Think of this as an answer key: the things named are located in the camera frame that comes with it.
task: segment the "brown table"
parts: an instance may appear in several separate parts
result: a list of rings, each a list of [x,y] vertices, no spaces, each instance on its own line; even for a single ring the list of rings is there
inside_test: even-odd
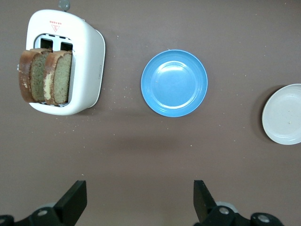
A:
[[[71,1],[70,13],[106,41],[97,104],[72,116],[22,100],[16,66],[31,15],[57,1],[2,1],[0,7],[0,214],[20,220],[87,181],[77,225],[191,226],[193,181],[248,218],[301,222],[301,145],[280,145],[262,128],[270,95],[301,83],[298,1]],[[197,56],[208,74],[191,114],[153,112],[140,90],[148,61],[167,49]]]

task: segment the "toaster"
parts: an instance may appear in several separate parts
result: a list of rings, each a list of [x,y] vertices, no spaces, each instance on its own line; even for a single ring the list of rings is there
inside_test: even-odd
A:
[[[54,115],[72,115],[97,102],[105,57],[105,41],[84,19],[58,10],[40,10],[28,24],[26,50],[52,48],[71,50],[68,102],[62,105],[30,103],[36,110]]]

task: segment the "blue bowl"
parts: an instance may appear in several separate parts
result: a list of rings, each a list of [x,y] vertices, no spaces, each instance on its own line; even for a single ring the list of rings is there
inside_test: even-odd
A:
[[[191,53],[178,49],[156,55],[146,65],[141,78],[145,102],[167,117],[193,112],[204,100],[207,87],[202,63]]]

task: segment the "bread slice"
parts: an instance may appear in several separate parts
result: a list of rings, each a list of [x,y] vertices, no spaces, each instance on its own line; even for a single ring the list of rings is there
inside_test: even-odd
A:
[[[44,68],[50,52],[50,49],[34,48],[25,50],[20,57],[19,86],[23,99],[28,103],[44,102]]]
[[[48,105],[68,102],[72,53],[56,51],[50,53],[45,62],[44,98]]]

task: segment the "plate rim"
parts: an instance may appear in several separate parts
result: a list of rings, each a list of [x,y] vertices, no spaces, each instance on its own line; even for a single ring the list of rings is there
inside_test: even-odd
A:
[[[144,95],[144,93],[143,93],[143,90],[145,89],[145,88],[143,87],[143,78],[145,77],[145,74],[144,74],[144,73],[145,73],[145,70],[147,69],[147,67],[149,66],[149,64],[151,64],[152,61],[153,61],[154,59],[156,59],[158,56],[160,56],[160,55],[162,55],[162,54],[164,54],[164,53],[166,53],[166,52],[172,52],[172,51],[175,51],[175,52],[182,52],[182,53],[188,54],[188,55],[190,55],[191,57],[193,57],[194,59],[196,59],[196,60],[198,61],[199,65],[201,65],[202,70],[203,70],[204,73],[205,73],[204,78],[205,78],[205,81],[206,81],[206,87],[204,87],[204,90],[205,90],[205,91],[204,91],[204,95],[203,95],[202,99],[200,100],[199,104],[196,105],[196,107],[195,107],[194,109],[192,109],[191,111],[189,111],[189,112],[187,112],[187,113],[184,113],[184,114],[182,113],[182,114],[177,114],[177,115],[164,114],[163,111],[157,111],[157,110],[155,110],[155,109],[154,109],[153,107],[151,107],[151,105],[147,102],[147,100],[146,100],[146,98],[145,98],[145,95]],[[190,52],[188,52],[188,51],[186,51],[186,50],[182,50],[182,49],[168,49],[168,50],[165,50],[165,51],[162,51],[162,52],[156,54],[156,55],[155,55],[155,56],[154,56],[154,57],[146,64],[146,66],[144,67],[144,70],[143,70],[143,72],[142,72],[140,85],[141,85],[141,92],[142,92],[142,96],[143,96],[143,98],[144,98],[144,101],[146,102],[146,104],[149,106],[150,109],[152,109],[154,112],[156,112],[156,113],[158,113],[158,114],[160,114],[160,115],[163,115],[163,116],[165,116],[165,117],[173,117],[173,118],[175,118],[175,117],[182,117],[182,116],[185,116],[185,115],[187,115],[187,114],[190,114],[191,112],[195,111],[195,110],[201,105],[201,103],[204,101],[204,99],[205,99],[205,97],[206,97],[206,94],[207,94],[207,89],[208,89],[208,76],[207,76],[207,71],[206,71],[204,65],[202,64],[202,62],[201,62],[195,55],[193,55],[192,53],[190,53]]]
[[[261,121],[262,121],[262,126],[263,126],[263,129],[264,129],[264,132],[266,133],[266,135],[274,142],[278,143],[278,144],[281,144],[281,145],[296,145],[296,144],[299,144],[301,143],[301,141],[299,142],[281,142],[277,139],[274,139],[274,136],[271,136],[271,133],[269,133],[268,129],[265,127],[266,123],[266,118],[265,118],[265,112],[267,111],[267,107],[269,106],[270,102],[273,100],[273,98],[275,98],[275,95],[277,95],[279,92],[283,91],[284,89],[289,89],[290,87],[292,86],[300,86],[301,87],[301,83],[294,83],[294,84],[290,84],[290,85],[287,85],[287,86],[283,86],[282,88],[278,89],[277,91],[275,91],[270,97],[269,99],[267,100],[266,104],[264,105],[264,108],[263,108],[263,111],[262,111],[262,116],[261,116]]]

